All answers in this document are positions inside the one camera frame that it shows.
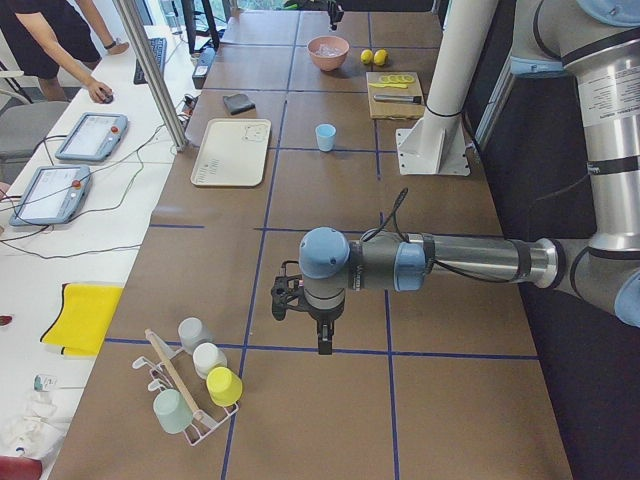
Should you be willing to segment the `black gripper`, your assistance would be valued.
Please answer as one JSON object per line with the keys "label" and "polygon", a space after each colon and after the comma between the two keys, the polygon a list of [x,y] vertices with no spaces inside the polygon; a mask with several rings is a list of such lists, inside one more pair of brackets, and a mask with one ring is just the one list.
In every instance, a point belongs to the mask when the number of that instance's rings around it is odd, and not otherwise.
{"label": "black gripper", "polygon": [[333,352],[333,321],[338,319],[345,305],[345,293],[338,292],[336,295],[327,298],[314,296],[310,292],[305,293],[309,315],[317,321],[318,353],[324,354]]}

